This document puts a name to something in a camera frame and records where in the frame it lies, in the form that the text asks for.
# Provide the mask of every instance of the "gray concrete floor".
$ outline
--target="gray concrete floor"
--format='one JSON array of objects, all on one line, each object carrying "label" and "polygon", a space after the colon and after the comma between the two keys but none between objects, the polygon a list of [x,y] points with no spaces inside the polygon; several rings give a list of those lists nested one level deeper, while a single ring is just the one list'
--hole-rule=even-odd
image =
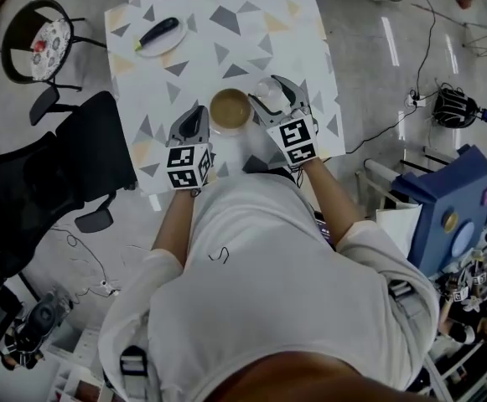
[{"label": "gray concrete floor", "polygon": [[[29,0],[7,0],[0,11],[0,42],[13,15]],[[78,28],[78,34],[105,41],[103,13],[128,0],[56,0],[71,17],[87,17],[89,23]],[[462,11],[454,0],[430,0],[436,11],[459,23],[466,21],[487,24],[487,0],[476,0],[474,6]],[[373,3],[369,0],[319,0],[327,31],[338,84],[339,98],[348,151],[365,138],[398,121],[398,112],[409,111],[404,106],[407,92],[415,86],[417,68],[427,46],[427,33],[433,20],[431,13],[413,7],[411,3],[427,6],[425,0],[404,0],[399,5]],[[479,37],[481,30],[469,31],[461,25],[438,17],[433,29],[432,47],[420,76],[423,94],[436,90],[438,82],[447,81],[460,86],[487,107],[487,58],[475,58],[461,44],[468,37]],[[62,102],[80,104],[100,90],[111,90],[111,77],[106,53],[89,44],[74,45],[68,62],[59,74],[59,83],[80,84],[83,91],[64,90]],[[9,81],[0,61],[0,153],[25,146],[54,130],[65,115],[47,115],[36,127],[28,122],[28,111],[44,90],[43,85],[16,85]],[[364,159],[374,159],[393,166],[404,152],[404,141],[452,152],[465,143],[476,144],[487,156],[487,124],[476,121],[462,131],[431,126],[430,107],[422,108],[386,134],[366,143],[359,151],[328,162],[330,170],[355,196],[354,172]],[[166,208],[170,194],[160,197]],[[98,203],[88,204],[89,212]],[[147,254],[163,218],[154,213],[148,198],[140,192],[119,192],[111,206],[115,224],[98,234],[82,234],[81,239],[104,264],[110,280],[120,286],[130,270]],[[78,214],[68,214],[60,222],[62,228],[78,235],[73,220]],[[72,248],[65,234],[50,231],[42,240],[25,274],[41,291],[60,284],[71,293],[82,293],[96,286],[103,278],[100,266],[88,251]],[[102,289],[94,291],[105,293]],[[99,322],[111,304],[88,294],[70,315],[81,327],[89,321]]]}]

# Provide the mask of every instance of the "brown bowl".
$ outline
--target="brown bowl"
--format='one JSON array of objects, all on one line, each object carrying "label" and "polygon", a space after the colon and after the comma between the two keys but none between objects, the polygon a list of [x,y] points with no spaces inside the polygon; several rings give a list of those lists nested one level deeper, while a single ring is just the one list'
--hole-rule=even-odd
[{"label": "brown bowl", "polygon": [[210,117],[219,128],[236,130],[251,117],[251,103],[240,90],[220,90],[211,99]]}]

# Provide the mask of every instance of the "chair wheel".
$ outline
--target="chair wheel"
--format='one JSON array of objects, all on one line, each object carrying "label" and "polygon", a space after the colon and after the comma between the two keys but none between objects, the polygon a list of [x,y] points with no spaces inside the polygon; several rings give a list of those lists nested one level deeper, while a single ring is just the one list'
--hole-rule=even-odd
[{"label": "chair wheel", "polygon": [[137,182],[133,182],[132,184],[129,184],[124,187],[124,190],[127,191],[134,191],[135,189],[137,189]]}]

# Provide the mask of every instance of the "wire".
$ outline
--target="wire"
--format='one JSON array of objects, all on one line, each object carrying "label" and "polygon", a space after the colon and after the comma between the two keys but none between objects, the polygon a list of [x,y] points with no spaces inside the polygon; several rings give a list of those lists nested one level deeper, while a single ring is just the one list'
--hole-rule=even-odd
[{"label": "wire", "polygon": [[102,298],[109,298],[109,297],[111,297],[111,295],[102,295],[101,293],[96,293],[96,292],[95,292],[95,291],[93,291],[93,290],[92,290],[90,287],[87,287],[87,289],[86,289],[85,293],[76,293],[76,294],[75,294],[75,297],[77,298],[77,302],[75,302],[75,301],[73,301],[73,300],[71,300],[71,299],[70,299],[70,300],[71,300],[71,301],[72,301],[74,304],[79,305],[79,304],[81,304],[81,301],[80,301],[80,299],[79,299],[79,298],[80,298],[80,296],[85,296],[85,295],[86,295],[86,294],[88,294],[89,292],[90,292],[90,293],[92,293],[93,295],[101,296]]},{"label": "wire", "polygon": [[219,260],[222,255],[223,255],[223,251],[226,250],[226,259],[223,261],[223,265],[226,263],[226,261],[228,260],[228,258],[230,257],[230,252],[228,251],[228,249],[226,247],[223,247],[221,250],[220,250],[220,253],[219,253],[219,257],[218,258],[212,258],[210,255],[208,255],[208,257],[211,259],[211,260]]},{"label": "wire", "polygon": [[[103,266],[103,264],[100,262],[100,260],[96,257],[96,255],[94,254],[94,252],[89,249],[89,247],[83,242],[83,240],[81,238],[78,238],[76,237],[75,235],[73,235],[69,230],[67,229],[61,229],[61,228],[49,228],[53,231],[57,231],[57,232],[64,232],[66,233],[66,242],[68,243],[68,245],[70,247],[73,247],[74,249],[77,248],[77,245],[78,244],[81,244],[91,255],[92,257],[94,258],[94,260],[100,265],[100,268],[101,268],[101,272],[103,273],[103,279],[104,281],[109,281],[108,277],[107,277],[107,273],[106,273],[106,269],[105,267]],[[76,305],[79,305],[80,304],[80,296],[85,296],[87,295],[88,293],[92,293],[93,295],[97,295],[97,296],[101,296],[102,298],[108,298],[111,296],[111,294],[109,295],[102,295],[101,293],[97,293],[95,291],[93,291],[90,287],[87,287],[85,293],[75,293],[75,297],[77,299],[77,301],[73,301],[70,299],[70,301]]]},{"label": "wire", "polygon": [[417,72],[417,98],[420,98],[420,72],[422,71],[422,67],[426,63],[427,57],[429,56],[429,50],[431,48],[431,35],[433,32],[433,27],[435,27],[435,23],[437,22],[437,17],[435,17],[435,9],[433,9],[433,5],[429,2],[429,0],[426,0],[427,4],[431,8],[431,13],[433,15],[433,23],[431,24],[431,27],[429,28],[429,35],[427,36],[427,48],[426,48],[426,54],[424,55],[424,59],[422,60],[422,63],[420,64],[420,67],[418,67],[418,72]]},{"label": "wire", "polygon": [[55,227],[52,227],[52,228],[49,228],[49,229],[50,230],[53,230],[53,231],[65,232],[67,234],[66,235],[66,242],[68,243],[68,245],[70,247],[73,247],[74,249],[77,248],[77,244],[80,243],[92,255],[92,257],[94,258],[94,260],[100,265],[101,272],[103,273],[103,279],[105,281],[109,281],[109,279],[107,278],[107,273],[106,273],[105,267],[100,262],[100,260],[96,257],[96,255],[92,252],[92,250],[89,249],[88,246],[83,242],[82,239],[76,237],[75,235],[73,235],[67,229],[60,229],[60,228],[55,228]]},{"label": "wire", "polygon": [[303,186],[303,180],[304,180],[304,173],[303,173],[303,166],[299,165],[297,167],[290,167],[288,166],[290,173],[291,174],[297,174],[297,177],[295,179],[295,184],[297,185],[298,188],[301,188]]},{"label": "wire", "polygon": [[355,152],[357,152],[357,151],[358,151],[358,150],[359,150],[359,149],[362,147],[362,145],[363,145],[364,143],[366,143],[366,142],[371,142],[372,140],[375,140],[375,139],[376,139],[378,136],[380,136],[380,135],[384,134],[385,132],[387,132],[387,131],[391,130],[392,128],[396,128],[396,127],[397,127],[397,126],[398,126],[398,125],[399,125],[399,124],[400,124],[400,123],[401,123],[401,122],[402,122],[402,121],[403,121],[403,120],[404,120],[406,117],[408,117],[408,116],[412,115],[412,114],[413,114],[415,111],[417,111],[417,110],[418,110],[418,105],[417,105],[417,104],[416,104],[416,102],[415,102],[415,106],[414,106],[414,110],[413,110],[413,111],[411,111],[411,112],[407,113],[406,115],[404,115],[404,117],[403,117],[402,119],[400,119],[400,120],[399,120],[398,122],[396,122],[394,125],[390,125],[389,127],[385,128],[383,131],[379,132],[378,134],[375,134],[373,137],[365,138],[365,139],[364,139],[362,142],[360,142],[360,143],[359,143],[359,145],[358,145],[358,146],[357,146],[355,149],[353,149],[353,150],[352,150],[352,151],[350,151],[350,152],[346,152],[345,154],[346,154],[346,155],[350,155],[351,153],[355,153]]}]

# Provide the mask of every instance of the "white t-shirt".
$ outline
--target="white t-shirt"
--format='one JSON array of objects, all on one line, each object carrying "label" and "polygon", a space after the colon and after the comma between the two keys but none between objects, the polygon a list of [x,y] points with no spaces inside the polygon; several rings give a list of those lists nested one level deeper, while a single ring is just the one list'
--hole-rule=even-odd
[{"label": "white t-shirt", "polygon": [[[322,353],[405,389],[435,338],[435,291],[372,222],[337,247],[286,178],[242,175],[205,188],[183,272],[154,251],[111,307],[100,340],[108,377],[125,395],[116,360],[142,317],[160,388],[150,399],[204,400],[249,363],[287,351]],[[416,320],[389,295],[397,280],[416,292]]]}]

